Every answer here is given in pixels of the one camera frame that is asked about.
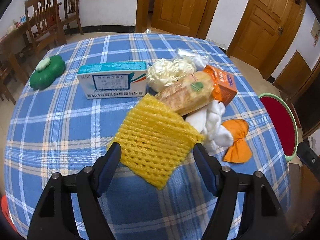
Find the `white box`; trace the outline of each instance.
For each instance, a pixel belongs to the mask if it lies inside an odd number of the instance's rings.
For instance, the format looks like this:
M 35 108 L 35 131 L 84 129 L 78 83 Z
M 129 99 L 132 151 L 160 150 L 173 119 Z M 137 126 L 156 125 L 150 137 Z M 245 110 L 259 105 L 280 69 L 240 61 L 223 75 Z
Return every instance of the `white box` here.
M 143 61 L 84 65 L 77 78 L 88 99 L 143 97 L 147 64 Z

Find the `yellow foam net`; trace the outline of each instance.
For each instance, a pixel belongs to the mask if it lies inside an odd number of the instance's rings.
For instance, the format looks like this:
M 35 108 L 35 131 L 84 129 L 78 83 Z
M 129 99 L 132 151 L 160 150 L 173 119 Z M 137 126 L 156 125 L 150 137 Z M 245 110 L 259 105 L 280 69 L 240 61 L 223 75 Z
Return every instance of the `yellow foam net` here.
M 203 139 L 180 115 L 146 94 L 128 112 L 112 142 L 121 145 L 122 164 L 161 189 L 192 147 Z

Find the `doorway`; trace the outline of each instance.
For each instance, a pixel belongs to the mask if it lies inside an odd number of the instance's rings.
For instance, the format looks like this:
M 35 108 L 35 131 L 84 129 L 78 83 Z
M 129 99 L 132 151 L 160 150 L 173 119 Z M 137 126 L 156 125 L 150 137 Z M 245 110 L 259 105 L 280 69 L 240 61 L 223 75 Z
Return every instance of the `doorway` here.
M 138 0 L 136 32 L 145 32 L 151 22 L 152 28 L 163 33 L 205 39 L 217 3 L 218 0 Z
M 249 0 L 227 55 L 257 68 L 268 79 L 291 45 L 306 3 Z

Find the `green label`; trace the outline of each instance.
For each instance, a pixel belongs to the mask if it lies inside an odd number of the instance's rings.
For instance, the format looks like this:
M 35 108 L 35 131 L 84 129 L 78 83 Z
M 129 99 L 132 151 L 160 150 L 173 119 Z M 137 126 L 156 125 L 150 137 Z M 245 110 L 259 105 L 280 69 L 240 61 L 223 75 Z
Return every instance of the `green label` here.
M 203 84 L 201 82 L 192 83 L 191 88 L 193 91 L 199 92 L 203 88 Z

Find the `green stool rim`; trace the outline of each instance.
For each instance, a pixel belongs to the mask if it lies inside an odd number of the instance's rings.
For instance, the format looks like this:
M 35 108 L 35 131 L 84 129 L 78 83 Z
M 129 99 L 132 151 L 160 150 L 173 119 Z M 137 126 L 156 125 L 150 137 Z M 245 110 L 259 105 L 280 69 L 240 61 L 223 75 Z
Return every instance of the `green stool rim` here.
M 287 155 L 284 154 L 286 162 L 289 162 L 297 155 L 298 127 L 297 127 L 296 120 L 294 119 L 293 113 L 291 112 L 289 106 L 282 100 L 282 98 L 280 98 L 280 97 L 278 97 L 278 96 L 276 96 L 274 94 L 271 94 L 271 93 L 262 93 L 258 97 L 260 99 L 260 98 L 265 97 L 265 96 L 268 96 L 268 97 L 271 97 L 271 98 L 274 98 L 274 99 L 278 100 L 285 107 L 285 109 L 288 111 L 288 113 L 289 113 L 289 115 L 291 117 L 291 121 L 292 121 L 293 127 L 294 127 L 294 132 L 295 132 L 295 135 L 296 135 L 296 141 L 295 141 L 295 144 L 294 144 L 293 154 L 291 156 L 287 156 Z

